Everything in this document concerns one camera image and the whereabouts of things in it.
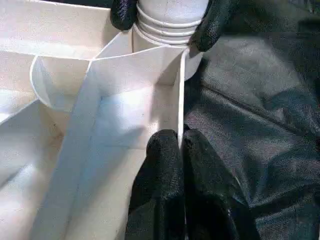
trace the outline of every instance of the white cylindrical part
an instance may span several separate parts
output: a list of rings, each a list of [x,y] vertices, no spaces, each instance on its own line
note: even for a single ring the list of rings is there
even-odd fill
[[[209,0],[139,0],[140,31],[161,44],[186,45],[205,15]]]

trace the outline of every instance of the black glove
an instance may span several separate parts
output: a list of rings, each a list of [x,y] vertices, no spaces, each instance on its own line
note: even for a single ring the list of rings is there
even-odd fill
[[[221,36],[224,27],[235,14],[239,0],[213,0],[192,41],[199,51],[209,50]],[[111,23],[119,30],[128,30],[137,19],[137,0],[114,0]]]
[[[158,131],[133,182],[125,240],[185,239],[183,179],[176,133]]]
[[[197,130],[149,140],[132,187],[125,240],[259,240],[237,180]]]
[[[183,137],[186,222],[191,240],[259,240],[236,178],[197,130]]]

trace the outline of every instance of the white plastic part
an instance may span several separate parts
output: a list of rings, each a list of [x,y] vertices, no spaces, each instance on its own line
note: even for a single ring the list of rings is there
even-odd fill
[[[27,240],[62,133],[39,100],[0,125],[0,239]]]
[[[33,58],[29,54],[0,51],[0,123],[36,98],[29,84]]]
[[[186,45],[206,13],[209,0],[139,0],[137,26],[148,38]]]
[[[106,8],[2,0],[0,9],[0,49],[8,52],[91,59],[119,32]]]
[[[171,61],[155,62],[162,55]],[[150,56],[153,61],[144,61]],[[174,129],[182,142],[185,67],[192,57],[189,49],[177,56],[163,46],[91,63],[31,239],[124,236],[131,186],[149,138]]]
[[[136,24],[119,32],[105,8],[0,7],[0,239],[123,238],[150,136],[173,129],[181,145],[184,80],[202,54]]]

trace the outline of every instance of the white plastic divider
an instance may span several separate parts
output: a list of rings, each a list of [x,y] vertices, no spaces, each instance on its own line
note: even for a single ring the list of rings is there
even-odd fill
[[[0,51],[0,123],[36,98],[29,82],[33,58]]]
[[[39,100],[0,125],[1,239],[27,239],[48,190],[62,138]]]
[[[174,129],[181,145],[185,68],[198,57],[162,46],[91,62],[32,240],[124,236],[150,136]]]
[[[119,32],[110,9],[40,0],[0,1],[0,50],[91,59]]]

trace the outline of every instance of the black fabric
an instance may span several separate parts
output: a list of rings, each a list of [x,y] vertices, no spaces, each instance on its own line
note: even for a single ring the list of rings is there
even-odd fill
[[[119,30],[129,30],[137,19],[137,0],[113,1],[110,19]]]
[[[185,123],[239,180],[264,240],[319,238],[319,40],[227,35],[185,82]]]
[[[208,51],[217,42],[238,6],[239,0],[210,1],[207,14],[192,36],[199,51]]]
[[[125,239],[185,239],[183,163],[173,130],[161,130],[148,142],[132,187]]]
[[[197,130],[183,137],[186,222],[191,240],[259,240],[235,177]]]

